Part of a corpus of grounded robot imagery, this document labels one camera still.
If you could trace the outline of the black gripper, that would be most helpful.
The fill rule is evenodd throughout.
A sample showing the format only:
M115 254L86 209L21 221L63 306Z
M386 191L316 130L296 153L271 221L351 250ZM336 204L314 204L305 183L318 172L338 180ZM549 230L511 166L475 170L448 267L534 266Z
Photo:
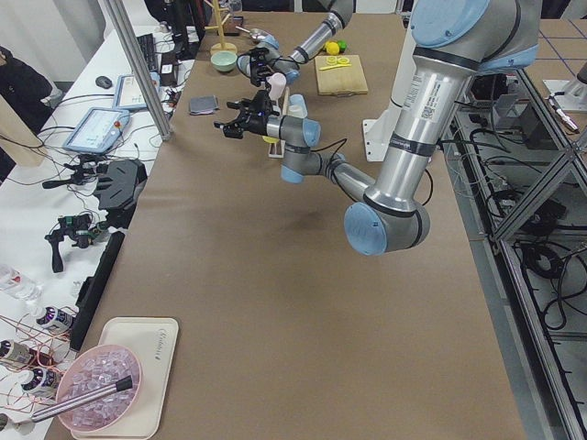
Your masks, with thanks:
M214 122L214 127L220 129L226 138L243 138L244 132L267 136L270 117L279 114L266 90L258 90L252 99L227 102L227 107L239 110L238 118L226 123Z
M256 47L238 55L237 67L252 85L273 85L276 82L276 73L271 67L273 55L272 49Z

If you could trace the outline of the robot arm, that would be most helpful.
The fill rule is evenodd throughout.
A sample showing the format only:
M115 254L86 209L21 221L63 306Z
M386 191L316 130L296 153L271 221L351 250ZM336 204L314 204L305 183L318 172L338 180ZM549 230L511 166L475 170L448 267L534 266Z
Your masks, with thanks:
M286 85L294 83L300 76L300 67L315 58L325 44L349 24L355 9L354 2L346 0L319 1L319 4L327 10L326 17L291 54L282 54L278 39L268 34L252 49L238 55L238 70L252 85L260 87L277 73Z
M269 95L233 104L235 119L221 125L228 138L251 132L284 142L282 178L301 182L322 175L353 201L344 217L349 244L374 256L417 246L429 217L415 199L454 104L474 76L508 72L537 56L538 1L417 1L409 28L415 73L409 83L379 175L372 178L337 153L318 152L319 124L278 114Z

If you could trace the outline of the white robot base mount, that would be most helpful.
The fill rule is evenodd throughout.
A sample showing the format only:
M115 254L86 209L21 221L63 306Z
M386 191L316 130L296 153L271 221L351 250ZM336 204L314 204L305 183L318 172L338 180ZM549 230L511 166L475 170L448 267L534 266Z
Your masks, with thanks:
M402 107L391 101L378 118L362 120L363 144L368 162L384 160L401 111Z

